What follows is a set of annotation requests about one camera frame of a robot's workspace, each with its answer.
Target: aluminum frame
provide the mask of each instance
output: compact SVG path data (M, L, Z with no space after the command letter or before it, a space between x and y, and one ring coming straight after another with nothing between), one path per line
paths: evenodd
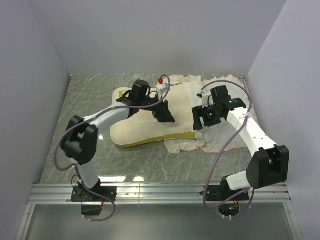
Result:
M116 204L202 204L200 192L204 190L204 182L171 182L171 183L102 183L102 186L116 186ZM33 185L28 204L73 204L73 193L70 184L35 184ZM257 189L254 194L254 203L289 203L291 201L284 183ZM94 205L99 202L86 202Z
M24 214L20 223L20 227L18 229L18 232L15 236L16 240L25 240L27 237L28 229L30 226L30 222L32 219L32 216L34 214L36 205L34 204L27 204L24 210Z
M298 224L298 220L296 218L292 203L291 202L284 202L283 206L284 206L286 217L289 222L289 226L290 226L290 229L292 232L293 239L294 240L304 239L302 232L301 232L301 229L300 229L300 226Z

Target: white arm segment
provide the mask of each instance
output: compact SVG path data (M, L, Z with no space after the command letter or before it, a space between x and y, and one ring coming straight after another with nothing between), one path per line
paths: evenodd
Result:
M121 102L116 102L115 104L111 105L109 108L114 108L116 106L126 106L125 104ZM92 117L98 115L100 112L97 112L91 116L84 117L84 120L91 119ZM90 122L90 125L95 125L98 128L99 132L103 132L107 129L109 129L112 125L116 124L117 122L120 122L122 120L125 120L129 117L129 108L118 108L115 110L108 111L107 113L103 114L99 118L95 119L94 121ZM99 177L96 173L94 162L90 161L86 164L79 165L77 161L70 158L71 162L73 164L77 164L79 173L81 175L81 178L84 182L84 184L89 188L93 188L97 182L99 181Z
M114 107L117 107L117 106L126 106L126 105L123 104L122 102L116 102L112 104L110 107L108 107L108 109L113 109ZM84 117L84 120L91 119L101 112L102 111L97 112L91 116L86 116ZM116 124L117 122L127 119L129 117L129 113L130 113L130 109L128 107L111 110L103 114L99 118L95 119L94 121L90 122L90 125L95 125L98 128L99 132L103 132L108 130L112 125Z
M238 131L244 124L247 111L248 109L246 108L238 107L228 113L227 121ZM249 148L252 157L260 148L267 150L274 148L276 145L251 116L248 117L248 121L244 129L240 132L240 136ZM233 191L251 188L251 185L247 180L246 171L228 176L226 181Z

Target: white wall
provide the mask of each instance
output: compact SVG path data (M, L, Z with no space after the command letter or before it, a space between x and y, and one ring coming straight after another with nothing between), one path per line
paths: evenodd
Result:
M29 1L71 74L247 74L286 2Z
M14 239L47 159L69 75L26 0L0 1L0 238Z
M302 233L320 239L320 1L287 1L248 85L261 125L290 150L287 187Z

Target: yellow insole edge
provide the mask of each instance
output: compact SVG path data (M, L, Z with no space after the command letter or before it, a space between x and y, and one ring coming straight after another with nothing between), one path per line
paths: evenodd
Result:
M184 133L174 133L174 134L168 134L165 136L156 136L156 137L152 137L152 138L149 138L146 140L134 142L131 144L118 145L118 146L124 147L124 148L131 148L131 147L135 147L135 146L138 146L141 144L149 144L149 143L160 142L160 141L170 140L170 139L195 139L195 138L196 138L195 132L187 131Z

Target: metal rail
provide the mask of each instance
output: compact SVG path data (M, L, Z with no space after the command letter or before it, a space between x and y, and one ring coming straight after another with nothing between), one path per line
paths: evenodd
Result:
M102 183L103 186L116 186L116 204L201 204L204 183ZM74 204L71 202L73 188L70 184L34 184L28 204ZM254 203L288 203L290 202L284 183L276 184L255 191Z

